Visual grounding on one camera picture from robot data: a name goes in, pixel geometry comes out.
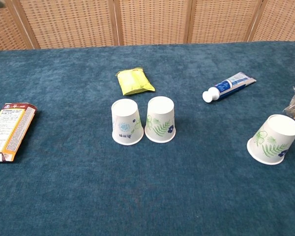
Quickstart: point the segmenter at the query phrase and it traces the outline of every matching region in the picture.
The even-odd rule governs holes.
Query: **orange box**
[[[13,161],[37,108],[29,103],[6,103],[0,111],[0,162]]]

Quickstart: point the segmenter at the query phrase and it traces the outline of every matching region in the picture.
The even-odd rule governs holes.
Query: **paper cup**
[[[247,149],[257,161],[276,165],[284,156],[295,139],[295,120],[284,115],[271,115],[249,139]]]
[[[144,131],[138,105],[131,99],[120,99],[112,105],[113,139],[122,145],[133,145],[141,140]]]
[[[147,105],[146,136],[153,142],[166,143],[176,134],[174,102],[168,97],[154,97]]]

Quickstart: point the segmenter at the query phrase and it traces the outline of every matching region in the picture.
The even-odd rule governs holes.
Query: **yellow wrapper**
[[[122,70],[116,74],[123,95],[130,95],[145,91],[155,91],[146,78],[142,68]]]

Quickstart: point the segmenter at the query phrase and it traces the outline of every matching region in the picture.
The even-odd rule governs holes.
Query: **cup bottom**
[[[173,136],[172,136],[170,139],[163,140],[163,141],[159,141],[159,140],[156,140],[156,139],[151,138],[151,136],[149,136],[149,135],[147,134],[147,132],[146,132],[146,127],[144,128],[144,132],[145,132],[147,138],[150,139],[151,141],[153,141],[153,142],[155,142],[155,143],[163,144],[163,143],[167,143],[167,142],[169,142],[170,140],[172,140],[172,139],[175,137],[175,134],[176,134],[176,128],[173,130],[173,132],[174,132]]]
[[[143,130],[142,130],[142,135],[141,135],[141,137],[140,137],[138,140],[136,140],[136,141],[134,141],[134,142],[128,144],[128,143],[120,142],[120,140],[118,140],[118,139],[116,138],[116,136],[114,135],[114,132],[112,133],[112,137],[113,137],[114,141],[115,141],[116,143],[119,143],[119,144],[121,144],[121,145],[125,145],[125,146],[130,146],[130,145],[134,145],[134,144],[138,143],[138,142],[143,138],[143,135],[144,135],[144,132],[143,132]]]
[[[247,150],[248,150],[249,154],[250,154],[255,160],[257,160],[257,161],[259,161],[259,162],[261,162],[261,163],[263,163],[263,164],[266,164],[266,165],[277,165],[277,164],[280,164],[280,163],[284,160],[284,157],[285,157],[285,156],[282,157],[282,160],[280,160],[280,161],[278,161],[278,162],[274,162],[274,163],[266,162],[266,161],[263,161],[263,160],[259,159],[256,155],[254,155],[254,154],[252,153],[252,151],[251,151],[251,149],[250,149],[250,142],[251,142],[251,141],[252,141],[252,138],[249,139],[248,142],[247,142]]]

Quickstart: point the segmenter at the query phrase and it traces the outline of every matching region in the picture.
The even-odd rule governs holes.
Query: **textured blue surface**
[[[115,74],[143,67],[156,92],[127,96],[143,127],[148,101],[175,103],[175,138],[111,137]],[[257,80],[211,104],[210,86]],[[295,86],[295,42],[0,52],[0,109],[38,113],[13,163],[0,163],[0,235],[295,235],[295,142],[267,166],[246,143],[281,114]]]

